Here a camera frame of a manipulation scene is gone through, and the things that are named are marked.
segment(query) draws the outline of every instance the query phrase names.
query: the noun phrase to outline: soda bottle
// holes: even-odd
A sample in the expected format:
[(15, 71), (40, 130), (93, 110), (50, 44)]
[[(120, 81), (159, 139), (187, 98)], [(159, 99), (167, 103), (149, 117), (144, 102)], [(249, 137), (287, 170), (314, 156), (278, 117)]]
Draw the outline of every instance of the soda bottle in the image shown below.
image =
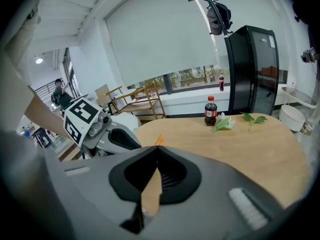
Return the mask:
[(225, 85), (225, 78), (224, 78), (224, 74), (220, 73), (220, 78), (219, 78), (219, 82), (220, 82), (220, 91), (223, 91), (225, 89), (224, 85)]
[(217, 105), (214, 103), (215, 97), (209, 96), (208, 103), (204, 107), (204, 122), (207, 126), (214, 126), (217, 117)]

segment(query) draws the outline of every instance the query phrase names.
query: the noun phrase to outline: ceiling light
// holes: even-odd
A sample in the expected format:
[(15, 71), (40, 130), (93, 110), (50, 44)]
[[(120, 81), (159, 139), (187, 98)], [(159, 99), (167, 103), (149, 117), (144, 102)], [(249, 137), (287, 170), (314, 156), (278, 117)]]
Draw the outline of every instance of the ceiling light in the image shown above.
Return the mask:
[(43, 62), (44, 60), (42, 58), (38, 58), (35, 63), (40, 64), (41, 62)]

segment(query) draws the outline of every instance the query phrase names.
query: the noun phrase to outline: railing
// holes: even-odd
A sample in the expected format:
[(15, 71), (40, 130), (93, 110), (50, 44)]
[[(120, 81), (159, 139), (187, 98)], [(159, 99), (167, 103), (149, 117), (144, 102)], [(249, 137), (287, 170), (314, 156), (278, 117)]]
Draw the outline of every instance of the railing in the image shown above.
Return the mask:
[(40, 99), (44, 102), (50, 98), (51, 94), (55, 90), (56, 90), (55, 81), (52, 81), (52, 82), (34, 90), (34, 91), (40, 97)]

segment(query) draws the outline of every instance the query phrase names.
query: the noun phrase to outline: black bag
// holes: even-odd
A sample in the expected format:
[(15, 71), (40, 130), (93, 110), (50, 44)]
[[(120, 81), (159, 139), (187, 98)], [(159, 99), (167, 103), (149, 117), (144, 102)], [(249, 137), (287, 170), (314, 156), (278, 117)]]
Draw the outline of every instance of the black bag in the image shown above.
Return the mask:
[(58, 97), (57, 97), (55, 92), (51, 94), (51, 102), (56, 106), (60, 105), (59, 99), (58, 99)]

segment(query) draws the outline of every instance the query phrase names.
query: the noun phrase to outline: coat rack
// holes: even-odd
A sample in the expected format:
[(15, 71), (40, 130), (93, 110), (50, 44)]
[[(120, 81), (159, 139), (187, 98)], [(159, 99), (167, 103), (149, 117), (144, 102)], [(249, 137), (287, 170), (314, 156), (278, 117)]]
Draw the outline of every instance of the coat rack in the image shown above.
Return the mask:
[(212, 8), (215, 16), (216, 16), (216, 19), (222, 29), (222, 32), (224, 34), (224, 37), (228, 37), (229, 35), (228, 34), (232, 34), (233, 31), (229, 32), (226, 27), (225, 27), (225, 23), (221, 17), (221, 14), (219, 12), (219, 9), (217, 8), (217, 6), (215, 5), (216, 1), (219, 1), (219, 0), (204, 0), (206, 2), (209, 3), (209, 6), (207, 7), (207, 9), (209, 9), (210, 7)]

